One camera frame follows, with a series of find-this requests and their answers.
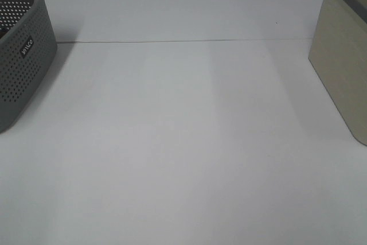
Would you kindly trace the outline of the beige plastic basket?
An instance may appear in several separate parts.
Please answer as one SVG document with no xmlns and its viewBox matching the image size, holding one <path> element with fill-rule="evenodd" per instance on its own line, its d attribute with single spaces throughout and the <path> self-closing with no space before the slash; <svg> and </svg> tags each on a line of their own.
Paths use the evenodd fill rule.
<svg viewBox="0 0 367 245">
<path fill-rule="evenodd" d="M 352 136 L 366 144 L 366 0 L 323 0 L 309 61 Z"/>
</svg>

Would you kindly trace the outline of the grey perforated plastic basket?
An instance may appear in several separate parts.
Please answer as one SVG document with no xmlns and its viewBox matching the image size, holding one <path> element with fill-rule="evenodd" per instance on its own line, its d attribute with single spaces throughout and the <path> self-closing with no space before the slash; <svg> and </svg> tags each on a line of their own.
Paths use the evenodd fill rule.
<svg viewBox="0 0 367 245">
<path fill-rule="evenodd" d="M 45 0 L 1 0 L 1 131 L 20 117 L 57 52 Z"/>
</svg>

